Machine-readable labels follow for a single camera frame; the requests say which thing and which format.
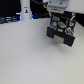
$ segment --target white table surface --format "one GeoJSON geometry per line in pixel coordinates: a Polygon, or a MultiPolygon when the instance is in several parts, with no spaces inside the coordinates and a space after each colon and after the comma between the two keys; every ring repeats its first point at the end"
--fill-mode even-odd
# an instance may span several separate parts
{"type": "Polygon", "coordinates": [[[84,27],[73,47],[46,36],[49,19],[0,24],[0,84],[84,84],[84,27]]]}

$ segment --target cable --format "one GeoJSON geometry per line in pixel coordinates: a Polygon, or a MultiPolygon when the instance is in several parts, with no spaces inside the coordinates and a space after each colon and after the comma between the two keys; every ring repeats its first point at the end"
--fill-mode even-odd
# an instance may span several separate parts
{"type": "Polygon", "coordinates": [[[40,2],[38,2],[38,1],[36,1],[36,0],[32,0],[34,3],[36,3],[36,4],[38,4],[38,5],[41,5],[41,6],[43,6],[44,4],[43,3],[40,3],[40,2]]]}

